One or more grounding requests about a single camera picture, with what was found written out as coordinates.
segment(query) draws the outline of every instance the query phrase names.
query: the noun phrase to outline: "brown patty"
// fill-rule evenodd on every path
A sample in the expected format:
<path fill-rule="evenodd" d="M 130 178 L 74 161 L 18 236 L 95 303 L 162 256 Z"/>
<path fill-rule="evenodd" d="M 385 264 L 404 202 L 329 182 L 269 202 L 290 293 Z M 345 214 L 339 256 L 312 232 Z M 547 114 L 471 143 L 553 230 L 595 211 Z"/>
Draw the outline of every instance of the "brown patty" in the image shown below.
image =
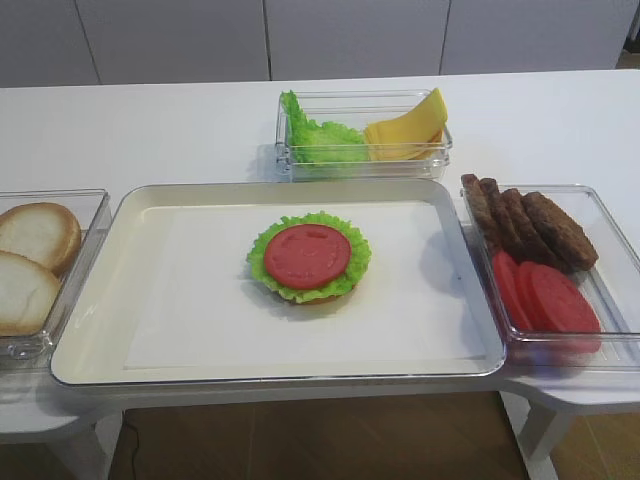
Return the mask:
<path fill-rule="evenodd" d="M 507 207 L 500 197 L 498 183 L 493 178 L 483 178 L 480 180 L 480 187 L 489 202 L 491 216 L 498 225 L 500 242 L 503 248 L 516 262 L 521 262 L 525 259 L 524 246 L 522 245 L 518 232 L 513 226 Z"/>
<path fill-rule="evenodd" d="M 502 192 L 502 201 L 509 212 L 513 226 L 524 246 L 526 257 L 537 263 L 542 263 L 569 273 L 573 269 L 553 253 L 545 243 L 522 206 L 522 195 L 517 188 L 510 188 Z"/>
<path fill-rule="evenodd" d="M 539 192 L 522 197 L 531 223 L 549 247 L 576 270 L 589 270 L 598 254 L 584 230 L 564 210 Z"/>
<path fill-rule="evenodd" d="M 502 248 L 502 243 L 500 241 L 500 230 L 491 216 L 491 209 L 487 197 L 480 187 L 478 177 L 472 173 L 468 173 L 462 175 L 461 179 L 473 218 L 475 218 L 480 230 L 482 230 L 489 254 L 493 256 Z"/>

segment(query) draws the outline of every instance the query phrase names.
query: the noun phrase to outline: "white cabinet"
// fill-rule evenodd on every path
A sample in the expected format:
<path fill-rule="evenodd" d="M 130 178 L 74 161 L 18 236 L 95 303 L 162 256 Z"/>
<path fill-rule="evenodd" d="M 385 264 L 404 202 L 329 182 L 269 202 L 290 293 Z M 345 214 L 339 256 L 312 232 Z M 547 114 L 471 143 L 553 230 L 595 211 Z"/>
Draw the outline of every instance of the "white cabinet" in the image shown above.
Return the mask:
<path fill-rule="evenodd" d="M 449 0 L 265 0 L 274 80 L 437 75 Z"/>
<path fill-rule="evenodd" d="M 442 73 L 614 68 L 638 0 L 451 0 Z"/>
<path fill-rule="evenodd" d="M 100 78 L 268 80 L 261 0 L 77 0 Z"/>
<path fill-rule="evenodd" d="M 0 87 L 96 83 L 73 0 L 0 0 Z"/>

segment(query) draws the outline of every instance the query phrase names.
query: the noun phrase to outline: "tomato slice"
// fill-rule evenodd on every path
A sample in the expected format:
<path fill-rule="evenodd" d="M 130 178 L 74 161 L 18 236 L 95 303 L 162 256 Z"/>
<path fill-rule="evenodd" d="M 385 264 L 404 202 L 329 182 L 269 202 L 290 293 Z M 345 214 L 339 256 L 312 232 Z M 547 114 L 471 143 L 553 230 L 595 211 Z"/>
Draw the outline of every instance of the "tomato slice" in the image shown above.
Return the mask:
<path fill-rule="evenodd" d="M 533 330 L 544 330 L 540 323 L 540 313 L 536 310 L 531 298 L 531 272 L 536 266 L 534 262 L 522 262 L 515 274 L 516 293 L 520 305 L 527 314 Z"/>
<path fill-rule="evenodd" d="M 564 333 L 600 333 L 600 322 L 589 302 L 562 272 L 535 265 L 530 277 L 531 299 L 544 330 Z M 599 340 L 567 340 L 576 353 L 593 353 Z"/>
<path fill-rule="evenodd" d="M 505 307 L 507 307 L 507 312 L 514 326 L 518 330 L 532 330 L 531 322 L 526 311 L 522 308 L 516 291 L 515 274 L 518 270 L 518 265 L 505 251 L 496 253 L 493 256 L 492 264 L 500 297 Z"/>
<path fill-rule="evenodd" d="M 311 290 L 342 275 L 350 259 L 351 244 L 338 230 L 303 224 L 289 227 L 271 239 L 264 265 L 282 285 Z"/>

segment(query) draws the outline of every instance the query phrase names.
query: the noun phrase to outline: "green lettuce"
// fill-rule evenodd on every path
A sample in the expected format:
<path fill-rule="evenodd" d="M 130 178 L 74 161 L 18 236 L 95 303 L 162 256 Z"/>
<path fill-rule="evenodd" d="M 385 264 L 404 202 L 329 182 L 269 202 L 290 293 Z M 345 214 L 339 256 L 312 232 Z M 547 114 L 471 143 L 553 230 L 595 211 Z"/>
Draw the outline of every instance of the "green lettuce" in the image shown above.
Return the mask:
<path fill-rule="evenodd" d="M 318 125 L 304 113 L 296 94 L 283 92 L 282 105 L 289 116 L 289 144 L 296 148 L 298 163 L 351 163 L 366 162 L 369 154 L 366 148 L 350 148 L 351 145 L 364 145 L 364 135 L 355 128 L 337 122 L 324 122 Z M 339 149 L 313 148 L 331 145 L 346 145 Z"/>
<path fill-rule="evenodd" d="M 351 222 L 341 220 L 325 212 L 309 213 L 304 217 L 282 217 L 280 220 L 280 223 L 274 223 L 258 236 L 254 241 L 253 249 L 247 255 L 247 262 L 251 265 L 253 278 L 264 283 L 269 290 L 278 292 L 283 298 L 296 303 L 327 298 L 332 295 L 340 296 L 353 290 L 353 287 L 367 271 L 369 260 L 371 260 L 369 242 L 362 236 L 358 228 L 353 227 Z M 264 254 L 269 242 L 278 233 L 294 225 L 308 223 L 327 225 L 341 232 L 351 244 L 351 259 L 344 273 L 327 285 L 313 290 L 296 290 L 282 285 L 269 275 L 264 265 Z"/>

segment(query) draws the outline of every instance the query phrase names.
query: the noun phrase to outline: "clear plastic container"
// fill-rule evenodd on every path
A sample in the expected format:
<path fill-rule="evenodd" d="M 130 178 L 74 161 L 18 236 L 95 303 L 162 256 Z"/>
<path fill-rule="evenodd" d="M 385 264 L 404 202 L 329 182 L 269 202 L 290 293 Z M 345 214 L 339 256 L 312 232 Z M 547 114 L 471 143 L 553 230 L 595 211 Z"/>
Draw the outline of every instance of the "clear plastic container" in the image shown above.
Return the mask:
<path fill-rule="evenodd" d="M 377 92 L 330 92 L 298 93 L 300 107 L 308 118 L 319 124 L 326 121 L 339 122 L 348 127 L 363 131 L 369 123 L 390 120 L 399 117 L 429 95 L 429 90 L 401 90 Z M 449 131 L 444 130 L 439 143 L 412 143 L 390 145 L 327 145 L 293 146 L 289 144 L 291 124 L 282 105 L 278 104 L 276 129 L 276 161 L 278 172 L 289 181 L 312 181 L 347 178 L 390 178 L 422 177 L 438 180 L 449 164 L 449 150 L 452 139 Z M 407 147 L 424 149 L 420 160 L 403 159 L 394 161 L 339 162 L 336 154 L 364 150 L 383 153 L 406 152 Z M 302 163 L 299 153 L 312 151 L 320 157 L 322 163 Z"/>
<path fill-rule="evenodd" d="M 507 345 L 507 362 L 516 365 L 640 368 L 640 260 L 596 192 L 577 185 L 505 185 L 524 195 L 538 191 L 552 199 L 593 243 L 599 259 L 588 272 L 570 276 L 591 304 L 602 333 L 554 333 L 518 330 L 498 294 L 486 245 L 468 210 L 473 239 L 470 245 L 481 280 Z"/>
<path fill-rule="evenodd" d="M 58 296 L 42 329 L 32 335 L 0 336 L 0 357 L 5 359 L 30 359 L 55 345 L 111 225 L 109 195 L 104 190 L 0 193 L 0 213 L 38 202 L 58 203 L 73 212 L 82 229 L 82 244 L 72 267 L 61 278 Z"/>

